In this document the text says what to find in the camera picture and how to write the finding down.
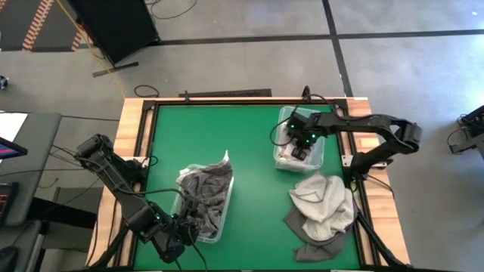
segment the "motor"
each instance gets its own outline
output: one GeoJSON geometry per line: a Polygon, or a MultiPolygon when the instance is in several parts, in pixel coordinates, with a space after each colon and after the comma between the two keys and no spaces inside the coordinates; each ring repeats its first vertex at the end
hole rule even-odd
{"type": "Polygon", "coordinates": [[[5,90],[8,86],[8,78],[0,76],[0,90],[5,90]]]}

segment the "white towel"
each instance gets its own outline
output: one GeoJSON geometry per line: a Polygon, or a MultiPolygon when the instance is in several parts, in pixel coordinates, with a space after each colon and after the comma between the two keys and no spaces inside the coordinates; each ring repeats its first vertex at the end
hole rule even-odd
{"type": "Polygon", "coordinates": [[[290,190],[294,205],[308,219],[303,230],[314,241],[325,241],[353,221],[353,196],[337,176],[325,178],[319,173],[296,184],[290,190]]]}

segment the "yellow cable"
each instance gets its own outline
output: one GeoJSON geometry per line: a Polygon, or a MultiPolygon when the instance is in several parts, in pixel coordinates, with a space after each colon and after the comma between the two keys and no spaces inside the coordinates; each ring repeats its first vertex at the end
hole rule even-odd
{"type": "Polygon", "coordinates": [[[92,46],[91,44],[89,44],[89,41],[85,38],[85,36],[82,34],[82,29],[77,25],[76,21],[74,20],[74,18],[72,16],[70,16],[69,12],[67,12],[66,8],[64,7],[64,5],[62,5],[61,3],[61,0],[56,0],[57,3],[59,4],[60,6],[60,9],[62,9],[62,11],[67,15],[67,17],[69,17],[69,20],[70,22],[75,26],[75,28],[77,29],[77,31],[79,32],[79,34],[81,34],[82,36],[82,39],[84,40],[84,42],[88,45],[89,47],[89,50],[91,51],[91,54],[92,54],[92,57],[94,59],[96,59],[102,66],[103,68],[106,70],[106,72],[110,75],[111,79],[114,81],[114,83],[116,84],[117,88],[121,91],[121,95],[123,96],[123,98],[126,98],[126,93],[124,92],[124,88],[123,88],[123,85],[121,85],[121,83],[119,82],[118,78],[115,77],[112,72],[109,71],[109,67],[100,59],[96,58],[96,54],[94,52],[94,49],[92,49],[92,46]]]}

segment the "computer screen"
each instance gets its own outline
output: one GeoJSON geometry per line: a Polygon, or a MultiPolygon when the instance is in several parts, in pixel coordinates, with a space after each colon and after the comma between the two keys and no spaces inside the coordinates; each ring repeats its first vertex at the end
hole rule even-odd
{"type": "Polygon", "coordinates": [[[23,156],[27,154],[27,149],[0,138],[0,159],[8,159],[16,156],[23,156]]]}

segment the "table leg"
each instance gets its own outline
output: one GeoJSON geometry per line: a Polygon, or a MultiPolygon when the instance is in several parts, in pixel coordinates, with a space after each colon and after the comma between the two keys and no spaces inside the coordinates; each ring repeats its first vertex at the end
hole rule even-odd
{"type": "Polygon", "coordinates": [[[69,206],[34,197],[30,205],[28,219],[68,224],[74,227],[92,229],[96,223],[96,214],[69,206]]]}

